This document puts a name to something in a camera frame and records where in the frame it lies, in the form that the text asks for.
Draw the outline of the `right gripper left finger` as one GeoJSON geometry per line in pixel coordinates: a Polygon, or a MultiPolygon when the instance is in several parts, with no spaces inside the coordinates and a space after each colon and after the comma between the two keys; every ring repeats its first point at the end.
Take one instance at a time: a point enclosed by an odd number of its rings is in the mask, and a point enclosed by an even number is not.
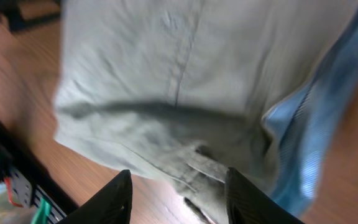
{"type": "Polygon", "coordinates": [[[122,170],[86,203],[58,224],[129,224],[132,196],[131,172],[122,170]]]}

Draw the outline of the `khaki shorts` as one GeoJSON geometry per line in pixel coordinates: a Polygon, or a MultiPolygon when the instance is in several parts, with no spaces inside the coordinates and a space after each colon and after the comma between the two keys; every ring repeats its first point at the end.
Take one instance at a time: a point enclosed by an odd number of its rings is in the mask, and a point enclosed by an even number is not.
{"type": "Polygon", "coordinates": [[[358,85],[358,1],[67,1],[55,140],[227,223],[233,167],[292,215],[358,85]]]}

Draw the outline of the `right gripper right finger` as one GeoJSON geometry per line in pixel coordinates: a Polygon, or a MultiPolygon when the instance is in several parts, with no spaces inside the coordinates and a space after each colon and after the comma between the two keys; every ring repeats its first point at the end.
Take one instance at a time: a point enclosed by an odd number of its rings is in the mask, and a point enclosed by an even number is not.
{"type": "Polygon", "coordinates": [[[303,224],[235,168],[226,172],[224,194],[229,224],[303,224]]]}

